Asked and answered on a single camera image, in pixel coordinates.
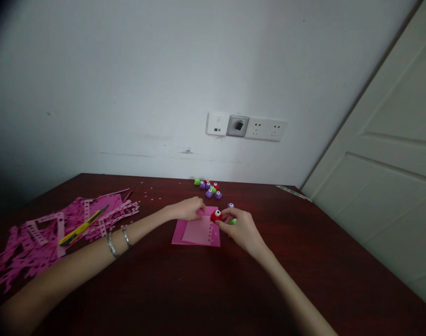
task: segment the person's hand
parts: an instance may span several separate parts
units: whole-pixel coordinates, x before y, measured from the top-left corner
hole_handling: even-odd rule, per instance
[[[236,208],[224,209],[221,214],[226,223],[235,217],[236,224],[229,225],[222,221],[216,221],[219,228],[232,237],[252,257],[257,258],[258,254],[266,248],[266,244],[255,226],[252,215]]]
[[[184,220],[202,219],[202,216],[196,213],[199,209],[205,213],[204,201],[197,196],[166,207],[171,218]]]

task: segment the silver bracelet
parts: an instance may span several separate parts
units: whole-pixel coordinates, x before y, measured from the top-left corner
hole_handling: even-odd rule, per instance
[[[126,227],[122,225],[121,228],[123,229],[124,239],[126,240],[126,243],[128,244],[129,247],[132,247],[132,244],[130,243],[128,238],[128,233],[126,232]]]
[[[115,259],[118,258],[118,254],[116,254],[114,245],[112,244],[112,233],[109,232],[107,235],[107,243],[109,244],[110,252],[114,255]]]

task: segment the table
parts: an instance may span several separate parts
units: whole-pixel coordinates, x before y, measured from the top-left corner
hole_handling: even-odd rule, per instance
[[[232,202],[251,212],[268,247],[339,335],[426,335],[426,304],[316,205],[273,185],[219,184],[224,196],[216,200],[192,180],[80,174],[0,218],[0,252],[10,226],[78,196],[131,188],[140,212],[125,223],[193,196],[220,209]],[[171,245],[175,226],[160,226],[70,294],[36,334],[295,334],[281,295],[249,255],[223,232],[220,248]],[[25,283],[17,279],[7,295],[0,288],[0,302]]]

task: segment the white door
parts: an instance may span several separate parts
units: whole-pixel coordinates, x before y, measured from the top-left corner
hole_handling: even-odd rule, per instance
[[[426,0],[302,191],[426,301]]]

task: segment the electrical outlet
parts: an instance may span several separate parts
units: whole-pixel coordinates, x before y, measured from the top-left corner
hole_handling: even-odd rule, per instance
[[[228,120],[227,135],[244,137],[249,123],[249,117],[231,115]]]
[[[258,139],[264,140],[265,138],[265,124],[266,119],[259,118],[250,118],[247,125],[246,135],[244,136],[247,139]]]
[[[266,138],[269,141],[280,141],[287,126],[286,121],[267,120],[266,122]]]
[[[207,120],[207,134],[226,135],[228,118],[228,114],[209,113]]]
[[[287,126],[286,121],[250,118],[245,138],[280,141]]]

